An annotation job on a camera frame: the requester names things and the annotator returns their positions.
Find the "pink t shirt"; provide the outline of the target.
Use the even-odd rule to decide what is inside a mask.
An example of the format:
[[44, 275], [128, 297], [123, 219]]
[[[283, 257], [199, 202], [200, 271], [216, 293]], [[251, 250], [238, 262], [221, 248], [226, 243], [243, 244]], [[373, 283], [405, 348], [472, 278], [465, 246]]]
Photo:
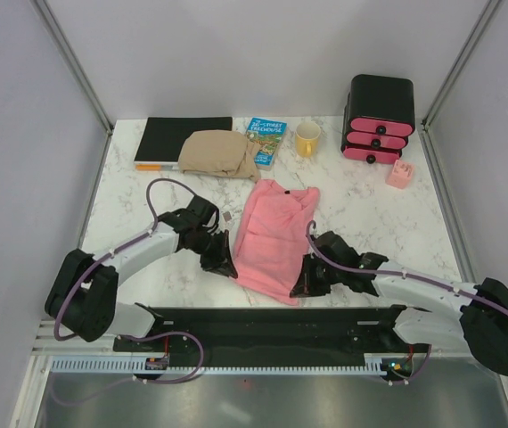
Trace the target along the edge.
[[254, 185], [234, 241], [238, 285], [282, 304], [298, 304], [290, 292], [308, 252], [306, 227], [319, 199], [315, 187], [289, 190], [271, 179]]

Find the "beige t shirt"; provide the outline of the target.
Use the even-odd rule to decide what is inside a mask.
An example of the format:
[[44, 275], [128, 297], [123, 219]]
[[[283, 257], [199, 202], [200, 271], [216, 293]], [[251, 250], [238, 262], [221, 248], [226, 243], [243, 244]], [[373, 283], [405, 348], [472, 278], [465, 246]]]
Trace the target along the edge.
[[260, 179], [255, 163], [260, 145], [236, 131], [203, 130], [192, 133], [178, 158], [183, 173], [213, 177]]

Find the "pink cube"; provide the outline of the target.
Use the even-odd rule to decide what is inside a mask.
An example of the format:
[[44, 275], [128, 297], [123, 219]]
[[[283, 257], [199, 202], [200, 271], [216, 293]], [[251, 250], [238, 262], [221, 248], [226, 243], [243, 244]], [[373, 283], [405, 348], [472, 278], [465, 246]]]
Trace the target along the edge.
[[396, 160], [387, 176], [386, 184], [397, 189], [405, 189], [412, 181], [414, 170], [413, 163]]

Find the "yellow mug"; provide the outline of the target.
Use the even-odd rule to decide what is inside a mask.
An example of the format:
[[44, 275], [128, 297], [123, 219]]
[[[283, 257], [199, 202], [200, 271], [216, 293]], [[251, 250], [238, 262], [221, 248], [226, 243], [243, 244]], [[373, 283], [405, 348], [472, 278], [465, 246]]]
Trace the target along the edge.
[[317, 123], [313, 121], [300, 123], [295, 131], [297, 154], [303, 158], [311, 157], [316, 151], [321, 134], [322, 130]]

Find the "black pink drawer unit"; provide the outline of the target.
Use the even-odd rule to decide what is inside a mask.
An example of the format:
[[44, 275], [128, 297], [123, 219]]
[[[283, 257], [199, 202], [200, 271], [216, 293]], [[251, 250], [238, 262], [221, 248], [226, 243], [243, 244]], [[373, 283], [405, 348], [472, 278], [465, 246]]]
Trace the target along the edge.
[[393, 164], [415, 131], [414, 84], [408, 78], [359, 74], [344, 108], [340, 151], [350, 160]]

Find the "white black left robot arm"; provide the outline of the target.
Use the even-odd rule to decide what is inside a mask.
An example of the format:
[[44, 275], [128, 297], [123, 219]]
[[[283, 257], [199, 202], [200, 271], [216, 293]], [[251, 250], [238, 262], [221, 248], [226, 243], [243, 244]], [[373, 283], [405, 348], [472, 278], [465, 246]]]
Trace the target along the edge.
[[118, 303], [118, 289], [152, 262], [181, 250], [198, 254], [203, 271], [237, 278], [229, 232], [218, 229], [219, 220], [216, 205], [193, 196], [185, 208], [154, 214], [147, 229], [114, 249], [69, 252], [45, 301], [45, 313], [71, 334], [54, 336], [93, 342], [112, 331], [133, 336], [144, 350], [156, 350], [165, 337], [163, 327], [154, 323], [158, 315], [139, 303]]

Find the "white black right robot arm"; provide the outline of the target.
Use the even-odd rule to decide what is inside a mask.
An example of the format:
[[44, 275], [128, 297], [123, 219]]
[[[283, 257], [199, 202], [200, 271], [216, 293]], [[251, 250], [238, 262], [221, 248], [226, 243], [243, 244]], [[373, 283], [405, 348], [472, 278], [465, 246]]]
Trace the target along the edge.
[[508, 288], [502, 282], [426, 276], [383, 255], [357, 253], [332, 231], [306, 238], [311, 252], [291, 296], [323, 296], [343, 284], [355, 293], [396, 300], [404, 308], [376, 331], [385, 350], [399, 350], [407, 343], [468, 351], [487, 369], [508, 376]]

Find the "orange pencil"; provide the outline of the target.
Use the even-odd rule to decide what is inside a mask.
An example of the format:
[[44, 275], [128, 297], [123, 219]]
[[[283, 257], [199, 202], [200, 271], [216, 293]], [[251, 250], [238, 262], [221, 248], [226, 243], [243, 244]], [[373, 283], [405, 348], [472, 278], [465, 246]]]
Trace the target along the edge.
[[160, 164], [136, 164], [135, 169], [139, 171], [178, 171], [177, 165], [160, 165]]

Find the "black notebook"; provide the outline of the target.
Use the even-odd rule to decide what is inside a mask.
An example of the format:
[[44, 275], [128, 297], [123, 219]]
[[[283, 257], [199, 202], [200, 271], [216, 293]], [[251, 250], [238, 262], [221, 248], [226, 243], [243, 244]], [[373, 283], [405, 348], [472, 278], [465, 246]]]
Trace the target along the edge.
[[164, 118], [150, 117], [135, 153], [134, 164], [139, 166], [173, 166], [177, 164], [185, 140], [194, 132], [233, 128], [233, 118]]

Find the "blue treehouse book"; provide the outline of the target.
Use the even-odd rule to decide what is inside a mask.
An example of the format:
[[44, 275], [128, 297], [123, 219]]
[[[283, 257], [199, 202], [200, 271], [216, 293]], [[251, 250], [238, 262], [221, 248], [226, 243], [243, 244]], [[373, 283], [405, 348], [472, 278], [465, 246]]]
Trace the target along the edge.
[[255, 164], [259, 169], [270, 170], [273, 167], [286, 130], [287, 124], [282, 121], [261, 118], [250, 120], [245, 135], [259, 146], [254, 156]]

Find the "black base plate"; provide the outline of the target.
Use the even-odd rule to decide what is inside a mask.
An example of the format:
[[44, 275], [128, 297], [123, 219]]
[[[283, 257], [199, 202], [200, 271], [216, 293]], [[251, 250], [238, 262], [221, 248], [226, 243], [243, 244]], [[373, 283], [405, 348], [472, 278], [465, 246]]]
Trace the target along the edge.
[[133, 342], [117, 339], [115, 351], [167, 351], [176, 362], [358, 363], [365, 354], [421, 354], [428, 343], [402, 340], [393, 327], [403, 306], [389, 308], [168, 309], [150, 334], [182, 331], [181, 337]]

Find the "left aluminium frame post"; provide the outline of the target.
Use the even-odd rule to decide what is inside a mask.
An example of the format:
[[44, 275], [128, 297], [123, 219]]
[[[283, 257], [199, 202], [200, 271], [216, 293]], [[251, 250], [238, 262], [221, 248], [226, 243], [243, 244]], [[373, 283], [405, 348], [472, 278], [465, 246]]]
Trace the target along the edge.
[[111, 118], [103, 107], [99, 96], [94, 91], [93, 85], [91, 84], [84, 68], [82, 67], [76, 53], [74, 52], [70, 41], [65, 35], [61, 24], [58, 22], [58, 19], [51, 6], [46, 0], [31, 0], [30, 3], [39, 15], [39, 18], [45, 26], [50, 38], [55, 43], [57, 50], [64, 60], [66, 66], [69, 68], [72, 77], [90, 104], [94, 115], [102, 125], [106, 134], [108, 136], [111, 135], [114, 129], [114, 126], [111, 123]]

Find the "aluminium frame post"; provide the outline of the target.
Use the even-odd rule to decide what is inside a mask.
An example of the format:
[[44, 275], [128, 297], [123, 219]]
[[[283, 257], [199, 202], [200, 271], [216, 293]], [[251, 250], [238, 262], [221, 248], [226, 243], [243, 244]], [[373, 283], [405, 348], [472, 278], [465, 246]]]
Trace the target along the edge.
[[499, 12], [501, 6], [503, 5], [503, 0], [488, 0], [485, 3], [482, 12], [479, 14], [478, 19], [473, 25], [469, 36], [466, 38], [463, 46], [456, 56], [455, 61], [447, 73], [447, 76], [438, 90], [434, 100], [432, 101], [430, 108], [427, 111], [427, 114], [422, 119], [422, 129], [427, 132], [430, 129], [432, 123], [436, 120], [439, 115], [441, 108], [443, 107], [445, 101], [447, 100], [449, 94], [453, 90], [455, 83], [460, 78], [463, 70], [467, 66], [470, 58], [474, 54], [476, 48], [478, 47], [480, 41], [485, 36], [489, 26], [491, 25], [493, 19]]
[[82, 67], [76, 53], [74, 52], [70, 41], [65, 35], [61, 24], [58, 22], [58, 19], [51, 6], [46, 0], [31, 0], [30, 3], [39, 15], [39, 18], [45, 26], [50, 38], [55, 43], [57, 50], [64, 60], [66, 66], [69, 68], [72, 77], [90, 104], [94, 115], [102, 125], [106, 134], [108, 136], [111, 135], [114, 129], [114, 126], [111, 123], [111, 118], [103, 107], [99, 96], [94, 91], [93, 85], [91, 84], [84, 68]]

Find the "right aluminium frame post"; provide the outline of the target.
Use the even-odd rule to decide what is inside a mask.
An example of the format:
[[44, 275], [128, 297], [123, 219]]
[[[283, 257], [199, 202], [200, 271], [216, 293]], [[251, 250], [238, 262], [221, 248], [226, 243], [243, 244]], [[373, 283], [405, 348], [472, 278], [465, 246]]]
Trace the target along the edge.
[[501, 6], [503, 5], [503, 0], [488, 0], [485, 3], [482, 12], [479, 14], [478, 19], [473, 25], [469, 36], [466, 38], [463, 46], [456, 56], [455, 61], [447, 73], [447, 76], [438, 90], [434, 100], [432, 101], [430, 108], [427, 111], [427, 114], [422, 119], [422, 129], [427, 132], [430, 129], [432, 123], [436, 120], [439, 115], [441, 108], [443, 107], [445, 101], [447, 100], [449, 94], [453, 90], [455, 83], [460, 78], [463, 70], [467, 66], [470, 58], [474, 54], [476, 48], [478, 47], [480, 41], [485, 36], [489, 26], [491, 25], [493, 19], [499, 12]]

